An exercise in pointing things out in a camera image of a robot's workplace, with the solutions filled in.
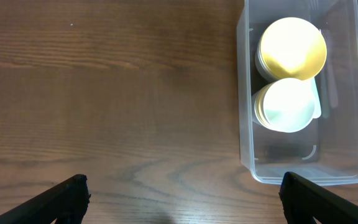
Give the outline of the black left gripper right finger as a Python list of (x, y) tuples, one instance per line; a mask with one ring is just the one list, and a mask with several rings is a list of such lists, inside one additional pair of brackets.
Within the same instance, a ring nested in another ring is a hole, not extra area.
[(358, 223), (358, 206), (308, 179), (286, 172), (279, 191), (289, 224)]

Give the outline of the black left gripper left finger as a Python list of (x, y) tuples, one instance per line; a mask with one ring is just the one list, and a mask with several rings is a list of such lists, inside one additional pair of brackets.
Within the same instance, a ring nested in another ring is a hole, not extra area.
[(0, 224), (81, 224), (90, 203), (87, 177), (77, 174), (0, 215)]

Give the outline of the pale green spoon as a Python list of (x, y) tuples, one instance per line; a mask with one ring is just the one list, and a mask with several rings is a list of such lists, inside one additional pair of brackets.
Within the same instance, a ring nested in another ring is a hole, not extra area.
[(314, 98), (314, 112), (313, 119), (318, 119), (321, 116), (321, 103), (319, 99), (318, 89), (316, 85), (315, 77), (310, 79), (310, 87)]

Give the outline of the grey plastic cup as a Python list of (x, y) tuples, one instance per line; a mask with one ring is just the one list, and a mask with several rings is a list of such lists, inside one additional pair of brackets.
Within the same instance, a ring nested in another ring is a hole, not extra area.
[(251, 98), (251, 106), (252, 106), (251, 112), (252, 112), (252, 121), (260, 126), (261, 123), (260, 123), (260, 121), (259, 121), (259, 119), (257, 117), (257, 113), (256, 113), (256, 106), (257, 106), (256, 101), (257, 101), (257, 98), (259, 96), (259, 93), (260, 93), (260, 91), (254, 93), (252, 95), (252, 98)]

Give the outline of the white plastic cup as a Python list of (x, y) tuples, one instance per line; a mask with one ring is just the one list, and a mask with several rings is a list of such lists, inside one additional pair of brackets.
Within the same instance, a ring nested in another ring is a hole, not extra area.
[(261, 98), (266, 127), (282, 133), (295, 133), (313, 119), (314, 96), (309, 82), (284, 78), (271, 83)]

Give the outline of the white plastic bowl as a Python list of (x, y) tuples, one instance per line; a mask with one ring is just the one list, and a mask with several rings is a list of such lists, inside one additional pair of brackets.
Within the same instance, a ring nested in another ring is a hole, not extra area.
[(269, 83), (275, 82), (278, 78), (267, 68), (266, 64), (263, 61), (262, 53), (260, 51), (260, 46), (257, 47), (255, 53), (255, 65), (259, 74), (267, 80)]

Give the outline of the yellow plastic bowl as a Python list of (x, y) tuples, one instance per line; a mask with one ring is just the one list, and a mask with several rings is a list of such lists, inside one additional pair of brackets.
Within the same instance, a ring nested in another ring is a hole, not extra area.
[(317, 27), (298, 17), (271, 23), (259, 43), (267, 68), (278, 78), (308, 80), (322, 71), (327, 46)]

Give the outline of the yellow plastic cup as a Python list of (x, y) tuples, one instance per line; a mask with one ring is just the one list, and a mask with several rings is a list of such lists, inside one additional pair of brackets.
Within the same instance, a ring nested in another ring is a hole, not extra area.
[(254, 113), (256, 120), (260, 123), (261, 126), (269, 129), (270, 123), (265, 118), (263, 107), (263, 99), (267, 92), (268, 86), (263, 87), (260, 91), (255, 94), (254, 98)]

